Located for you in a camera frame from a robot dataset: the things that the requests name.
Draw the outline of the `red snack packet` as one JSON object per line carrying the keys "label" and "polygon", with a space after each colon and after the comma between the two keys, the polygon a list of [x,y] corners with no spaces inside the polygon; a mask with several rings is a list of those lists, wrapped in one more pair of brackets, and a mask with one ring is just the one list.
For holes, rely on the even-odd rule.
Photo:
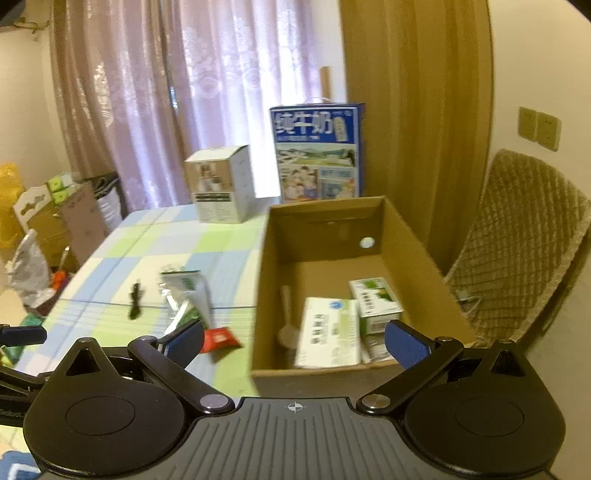
{"label": "red snack packet", "polygon": [[241,348],[242,344],[235,338],[228,327],[211,328],[204,331],[204,343],[201,353],[211,353],[222,349]]}

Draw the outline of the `green white medicine box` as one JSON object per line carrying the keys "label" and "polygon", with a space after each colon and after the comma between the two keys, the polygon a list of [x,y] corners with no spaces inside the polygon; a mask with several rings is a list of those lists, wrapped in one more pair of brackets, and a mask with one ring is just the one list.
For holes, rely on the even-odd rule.
{"label": "green white medicine box", "polygon": [[401,320],[404,308],[384,277],[349,281],[358,304],[363,336],[384,333],[390,321]]}

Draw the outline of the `silver green leaf foil pouch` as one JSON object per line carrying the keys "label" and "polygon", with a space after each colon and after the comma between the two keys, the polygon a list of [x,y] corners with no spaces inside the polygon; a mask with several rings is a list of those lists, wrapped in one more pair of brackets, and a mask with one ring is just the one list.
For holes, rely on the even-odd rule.
{"label": "silver green leaf foil pouch", "polygon": [[199,270],[167,270],[160,273],[160,292],[170,313],[165,334],[197,319],[205,329],[214,328],[211,290]]}

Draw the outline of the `white speckled plastic spoon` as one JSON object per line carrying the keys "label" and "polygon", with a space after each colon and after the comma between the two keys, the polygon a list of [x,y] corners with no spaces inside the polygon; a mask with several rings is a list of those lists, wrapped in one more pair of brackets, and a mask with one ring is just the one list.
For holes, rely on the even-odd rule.
{"label": "white speckled plastic spoon", "polygon": [[287,350],[296,350],[298,338],[300,337],[300,330],[294,327],[293,315],[291,315],[291,298],[290,286],[283,285],[280,287],[280,300],[283,307],[283,326],[277,332],[276,339],[280,346]]}

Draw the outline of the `crumpled silver plastic bag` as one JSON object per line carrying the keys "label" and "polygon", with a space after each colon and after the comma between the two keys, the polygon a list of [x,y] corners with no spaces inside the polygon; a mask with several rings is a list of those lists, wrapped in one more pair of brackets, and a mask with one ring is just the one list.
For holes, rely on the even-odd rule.
{"label": "crumpled silver plastic bag", "polygon": [[54,296],[50,287],[51,272],[34,229],[24,236],[6,269],[8,286],[25,307],[35,309]]}

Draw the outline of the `checked tablecloth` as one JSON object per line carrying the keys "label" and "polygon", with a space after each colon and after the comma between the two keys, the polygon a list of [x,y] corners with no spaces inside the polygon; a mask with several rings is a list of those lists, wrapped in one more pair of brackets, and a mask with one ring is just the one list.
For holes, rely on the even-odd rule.
{"label": "checked tablecloth", "polygon": [[242,347],[200,355],[188,371],[238,399],[256,395],[249,375],[256,281],[266,213],[259,199],[242,224],[205,224],[191,205],[131,213],[74,275],[44,322],[48,337],[16,364],[31,375],[54,369],[79,337],[121,346],[159,336],[170,322],[160,293],[165,270],[199,270],[211,290],[214,322]]}

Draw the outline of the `white flat medicine box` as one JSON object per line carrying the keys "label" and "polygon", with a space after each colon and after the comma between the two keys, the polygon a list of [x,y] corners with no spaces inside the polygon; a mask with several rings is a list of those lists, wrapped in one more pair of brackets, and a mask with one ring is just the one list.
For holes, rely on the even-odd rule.
{"label": "white flat medicine box", "polygon": [[294,366],[303,369],[349,367],[361,362],[356,300],[308,297]]}

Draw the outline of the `yellow plastic bag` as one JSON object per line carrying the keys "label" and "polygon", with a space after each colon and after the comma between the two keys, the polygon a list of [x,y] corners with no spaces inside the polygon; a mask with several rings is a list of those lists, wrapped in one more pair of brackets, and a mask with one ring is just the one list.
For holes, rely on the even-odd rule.
{"label": "yellow plastic bag", "polygon": [[24,192],[18,167],[5,163],[0,167],[0,244],[2,249],[15,248],[23,237],[23,229],[14,205]]}

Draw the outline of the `brown cardboard box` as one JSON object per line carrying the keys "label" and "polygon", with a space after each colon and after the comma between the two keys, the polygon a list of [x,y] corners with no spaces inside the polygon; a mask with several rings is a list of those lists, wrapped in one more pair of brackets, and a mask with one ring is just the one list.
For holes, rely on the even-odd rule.
{"label": "brown cardboard box", "polygon": [[277,334],[290,313],[301,323],[310,297],[349,299],[353,280],[383,277],[402,319],[422,334],[466,345],[476,337],[434,260],[384,197],[311,201],[270,208],[257,287],[250,375],[269,398],[360,398],[401,373],[394,360],[296,369]]}

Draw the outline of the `cardboard pile left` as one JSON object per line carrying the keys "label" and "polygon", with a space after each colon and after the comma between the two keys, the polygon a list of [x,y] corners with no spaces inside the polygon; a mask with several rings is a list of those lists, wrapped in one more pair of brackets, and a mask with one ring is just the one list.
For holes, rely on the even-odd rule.
{"label": "cardboard pile left", "polygon": [[23,233],[34,229],[50,268],[77,271],[126,212],[115,173],[78,181],[67,172],[25,190],[14,205]]}

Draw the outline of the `white product carton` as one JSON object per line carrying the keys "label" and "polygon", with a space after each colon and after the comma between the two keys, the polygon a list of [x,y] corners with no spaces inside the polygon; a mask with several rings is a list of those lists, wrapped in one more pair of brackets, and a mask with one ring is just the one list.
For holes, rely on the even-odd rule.
{"label": "white product carton", "polygon": [[248,145],[199,150],[184,170],[200,222],[239,224],[249,217],[256,194]]}

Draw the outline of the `blue milk carton box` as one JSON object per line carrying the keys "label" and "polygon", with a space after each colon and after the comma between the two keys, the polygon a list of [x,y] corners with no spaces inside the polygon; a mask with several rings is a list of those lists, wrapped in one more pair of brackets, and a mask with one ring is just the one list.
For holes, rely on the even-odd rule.
{"label": "blue milk carton box", "polygon": [[342,200],[363,194],[360,103],[270,109],[284,203]]}

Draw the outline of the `pink sheer curtain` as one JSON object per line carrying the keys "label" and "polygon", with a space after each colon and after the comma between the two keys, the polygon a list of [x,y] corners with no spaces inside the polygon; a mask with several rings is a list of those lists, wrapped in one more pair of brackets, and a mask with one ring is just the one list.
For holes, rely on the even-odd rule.
{"label": "pink sheer curtain", "polygon": [[49,48],[71,168],[130,210],[186,203],[184,161],[223,146],[276,197],[270,109],[346,98],[335,1],[53,1]]}

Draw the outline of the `beige wall socket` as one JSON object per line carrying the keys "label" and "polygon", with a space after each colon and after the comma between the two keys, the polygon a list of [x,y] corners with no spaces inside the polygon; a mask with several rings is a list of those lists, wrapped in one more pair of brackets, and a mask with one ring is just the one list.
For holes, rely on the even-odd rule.
{"label": "beige wall socket", "polygon": [[518,110],[518,135],[540,146],[557,152],[562,122],[559,118],[526,107]]}

